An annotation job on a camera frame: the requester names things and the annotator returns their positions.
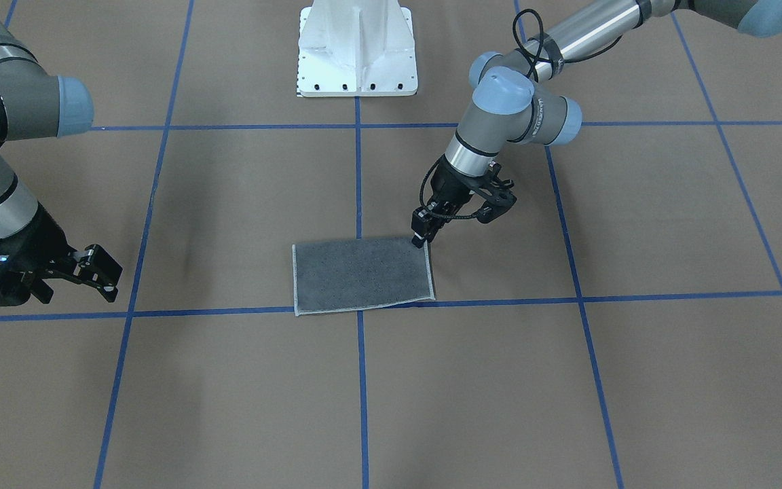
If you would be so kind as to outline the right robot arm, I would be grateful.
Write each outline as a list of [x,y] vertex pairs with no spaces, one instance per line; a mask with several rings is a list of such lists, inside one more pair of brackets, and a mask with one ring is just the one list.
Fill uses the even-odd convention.
[[[47,74],[0,21],[0,149],[9,141],[80,135],[95,108],[85,84]],[[122,267],[104,248],[73,248],[67,236],[0,152],[0,306],[52,300],[50,279],[87,285],[108,302]]]

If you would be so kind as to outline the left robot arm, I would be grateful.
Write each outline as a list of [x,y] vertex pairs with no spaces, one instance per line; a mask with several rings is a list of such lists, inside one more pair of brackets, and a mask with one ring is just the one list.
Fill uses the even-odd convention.
[[629,31],[674,10],[692,10],[742,34],[765,38],[782,32],[782,1],[596,1],[549,30],[522,38],[501,54],[486,52],[472,63],[474,92],[443,155],[422,181],[431,196],[419,196],[413,211],[412,244],[432,242],[441,228],[463,220],[461,210],[478,195],[482,205],[472,218],[489,223],[511,208],[513,182],[499,178],[497,155],[507,143],[565,145],[577,136],[582,111],[574,100],[551,94],[544,83],[565,66],[596,58]]

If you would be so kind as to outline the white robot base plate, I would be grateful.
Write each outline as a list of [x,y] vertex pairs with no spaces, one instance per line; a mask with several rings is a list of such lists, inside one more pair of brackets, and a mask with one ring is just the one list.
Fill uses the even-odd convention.
[[300,11],[300,97],[412,96],[413,15],[397,1],[314,1]]

